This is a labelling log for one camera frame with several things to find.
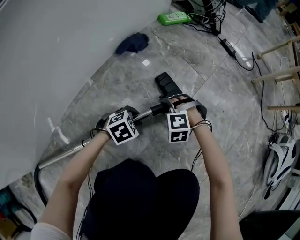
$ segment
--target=gray tile floor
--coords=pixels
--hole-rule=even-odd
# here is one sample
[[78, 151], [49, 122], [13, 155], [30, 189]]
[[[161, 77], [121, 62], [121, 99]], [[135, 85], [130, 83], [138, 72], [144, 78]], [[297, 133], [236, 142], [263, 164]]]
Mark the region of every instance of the gray tile floor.
[[[260, 51], [290, 38], [284, 23], [273, 11], [263, 24], [258, 23], [246, 10], [227, 4], [227, 14], [222, 25], [221, 38], [227, 38], [235, 46], [238, 58], [245, 67], [251, 52]], [[187, 94], [198, 99], [208, 108], [208, 120], [212, 122], [213, 134], [226, 154], [235, 185], [239, 214], [242, 213], [259, 179], [270, 134], [262, 121], [260, 97], [262, 85], [256, 90], [250, 79], [258, 76], [258, 70], [247, 72], [227, 55], [217, 38], [196, 32], [183, 25], [160, 26], [158, 22], [142, 30], [149, 36], [149, 46], [139, 52], [112, 56], [91, 77], [75, 97], [51, 138], [43, 158], [72, 146], [89, 137], [99, 116], [124, 105], [140, 112], [158, 104], [159, 92], [154, 78], [166, 71]], [[258, 60], [261, 71], [266, 74], [287, 67], [285, 48], [267, 54]], [[295, 104], [298, 92], [291, 81], [275, 84], [265, 83], [263, 112], [269, 126], [274, 113], [267, 105]], [[109, 142], [92, 168], [92, 181], [98, 171], [112, 167], [126, 158], [139, 159], [156, 175], [176, 168], [190, 169], [199, 149], [195, 136], [187, 143], [168, 144], [166, 118], [150, 118], [137, 126], [137, 139], [116, 146]], [[63, 134], [69, 139], [67, 145]], [[63, 167], [70, 158], [55, 163], [41, 172], [41, 183], [49, 196]], [[195, 174], [200, 184], [200, 200], [193, 219], [181, 236], [181, 240], [208, 239], [210, 235], [209, 181], [203, 159], [199, 158]], [[254, 210], [272, 209], [285, 189], [281, 184], [272, 196], [263, 200], [264, 186], [258, 181], [255, 192], [241, 218]], [[25, 202], [39, 217], [44, 207], [34, 189], [32, 174], [11, 184], [18, 198]], [[74, 233], [78, 229], [85, 206], [88, 203], [87, 182], [80, 190]]]

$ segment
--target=fiducial marker cube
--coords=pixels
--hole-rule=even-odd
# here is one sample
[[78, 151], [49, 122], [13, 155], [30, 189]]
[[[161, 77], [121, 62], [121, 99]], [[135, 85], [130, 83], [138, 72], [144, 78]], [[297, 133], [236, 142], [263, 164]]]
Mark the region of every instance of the fiducial marker cube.
[[187, 142], [191, 131], [187, 111], [184, 110], [179, 113], [169, 113], [167, 117], [169, 143]]
[[110, 115], [106, 128], [116, 145], [128, 142], [139, 135], [126, 110]]

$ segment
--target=sneaker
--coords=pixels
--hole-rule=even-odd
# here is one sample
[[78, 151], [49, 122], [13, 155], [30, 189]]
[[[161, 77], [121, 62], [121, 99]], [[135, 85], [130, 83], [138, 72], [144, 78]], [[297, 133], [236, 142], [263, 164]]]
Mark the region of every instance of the sneaker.
[[259, 21], [260, 23], [263, 23], [263, 20], [260, 19], [260, 17], [257, 15], [257, 13], [254, 11], [253, 8], [250, 8], [250, 7], [246, 6], [245, 9], [246, 9], [253, 17], [255, 17], [257, 21]]
[[236, 0], [226, 0], [226, 2], [236, 6], [239, 9], [242, 9], [244, 6], [242, 6], [241, 4], [239, 4]]

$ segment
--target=power adapter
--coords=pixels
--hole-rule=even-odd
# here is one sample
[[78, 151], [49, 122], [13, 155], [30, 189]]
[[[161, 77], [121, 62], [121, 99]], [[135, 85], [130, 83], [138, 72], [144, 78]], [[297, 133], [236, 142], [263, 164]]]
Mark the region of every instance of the power adapter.
[[230, 43], [227, 41], [226, 38], [221, 40], [221, 45], [225, 48], [225, 50], [228, 52], [228, 54], [235, 58], [235, 49], [230, 45]]

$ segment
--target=green battery pack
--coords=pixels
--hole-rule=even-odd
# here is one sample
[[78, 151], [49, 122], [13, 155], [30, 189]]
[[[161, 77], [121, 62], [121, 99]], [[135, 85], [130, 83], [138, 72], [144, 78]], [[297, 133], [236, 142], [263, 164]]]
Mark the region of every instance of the green battery pack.
[[158, 17], [161, 25], [167, 26], [177, 23], [187, 23], [192, 21], [189, 15], [184, 12], [174, 12], [169, 14], [161, 14]]

